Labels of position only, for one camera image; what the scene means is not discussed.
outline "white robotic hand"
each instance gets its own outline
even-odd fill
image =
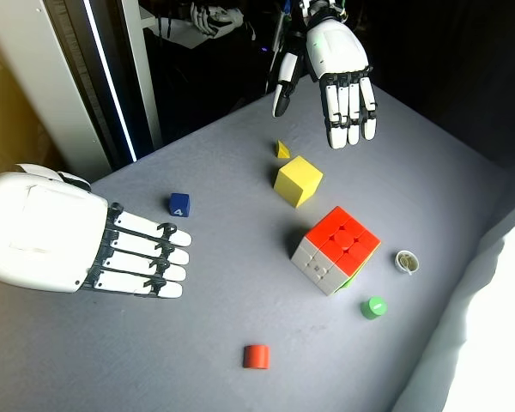
[[[124,211],[88,182],[45,167],[0,174],[0,281],[177,298],[191,236]]]
[[[302,47],[296,41],[287,47],[276,86],[273,116],[281,116],[288,108],[306,53],[307,68],[313,79],[319,81],[331,147],[343,148],[347,142],[354,145],[360,133],[371,140],[376,132],[376,101],[368,78],[371,68],[367,54],[353,32],[341,23],[333,0],[329,4],[309,3],[301,2],[304,20],[308,22],[306,44]]]
[[[211,39],[219,39],[244,23],[244,15],[239,9],[225,10],[194,3],[191,4],[191,19],[195,27]]]

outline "rubik's cube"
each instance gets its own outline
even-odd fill
[[[330,295],[351,284],[380,243],[338,206],[306,234],[292,262]]]

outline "blue die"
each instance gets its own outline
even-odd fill
[[[170,196],[170,215],[187,217],[189,215],[189,195],[172,193]]]

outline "gray table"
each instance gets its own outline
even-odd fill
[[[112,174],[109,200],[192,233],[178,300],[52,294],[0,284],[0,411],[384,411],[402,389],[485,229],[504,174],[377,90],[372,142],[332,151],[318,87],[301,82],[288,113],[267,97]],[[272,190],[281,138],[324,172],[295,210]],[[170,192],[191,216],[170,218]],[[330,298],[290,255],[336,205],[383,244]],[[397,272],[408,248],[419,274]],[[364,319],[371,295],[386,316]],[[265,343],[269,371],[241,367]]]

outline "small yellow object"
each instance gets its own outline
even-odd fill
[[[276,157],[278,157],[279,159],[290,158],[290,149],[287,148],[286,144],[284,144],[280,140],[276,141]]]
[[[322,178],[320,170],[298,156],[279,169],[275,191],[298,208],[315,193]]]

